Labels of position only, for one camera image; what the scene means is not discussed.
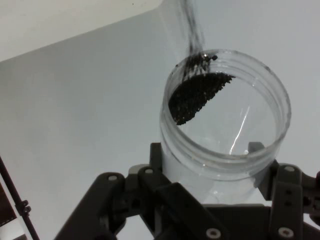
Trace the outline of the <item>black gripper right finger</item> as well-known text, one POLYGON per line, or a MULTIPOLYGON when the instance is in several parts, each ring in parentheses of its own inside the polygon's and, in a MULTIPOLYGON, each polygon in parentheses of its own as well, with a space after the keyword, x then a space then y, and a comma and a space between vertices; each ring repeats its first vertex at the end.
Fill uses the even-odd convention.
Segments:
POLYGON ((271 206, 249 208, 249 240, 318 240, 319 229, 304 222, 308 214, 320 223, 320 177, 273 160, 254 176, 254 187, 271 206))

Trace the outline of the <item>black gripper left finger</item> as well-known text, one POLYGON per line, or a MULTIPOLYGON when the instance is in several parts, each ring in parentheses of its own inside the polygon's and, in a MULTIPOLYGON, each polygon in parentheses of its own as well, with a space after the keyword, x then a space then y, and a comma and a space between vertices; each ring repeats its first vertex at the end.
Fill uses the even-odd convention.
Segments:
POLYGON ((162 147, 136 173, 100 174, 63 225, 58 240, 114 240, 126 220, 140 216, 156 240, 228 240, 230 232, 181 184, 162 172, 162 147))

